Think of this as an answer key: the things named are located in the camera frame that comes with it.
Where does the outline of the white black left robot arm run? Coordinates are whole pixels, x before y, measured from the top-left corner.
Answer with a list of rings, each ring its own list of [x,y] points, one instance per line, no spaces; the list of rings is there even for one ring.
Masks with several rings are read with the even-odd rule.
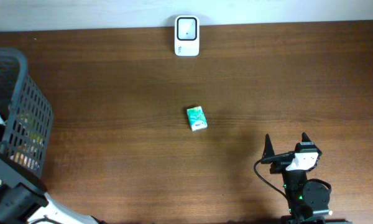
[[[0,142],[7,148],[8,141]],[[0,151],[0,223],[102,223],[53,199],[42,180]]]

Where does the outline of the teal tissue pack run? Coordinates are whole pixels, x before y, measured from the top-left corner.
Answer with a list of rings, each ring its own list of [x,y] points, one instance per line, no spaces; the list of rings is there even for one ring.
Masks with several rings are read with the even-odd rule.
[[[201,106],[188,108],[186,113],[192,131],[198,131],[208,127],[208,123]]]

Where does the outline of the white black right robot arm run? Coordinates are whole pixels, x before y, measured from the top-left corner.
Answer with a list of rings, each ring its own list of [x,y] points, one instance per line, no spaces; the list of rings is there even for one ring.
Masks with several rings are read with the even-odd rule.
[[[254,172],[261,181],[280,193],[288,203],[289,216],[282,216],[281,223],[348,223],[347,220],[328,220],[333,214],[329,209],[332,186],[320,179],[309,179],[307,173],[318,165],[322,151],[302,133],[302,140],[293,151],[276,154],[268,134],[262,158],[254,164]],[[257,171],[258,164],[269,164],[271,174],[280,174],[283,190],[272,185]]]

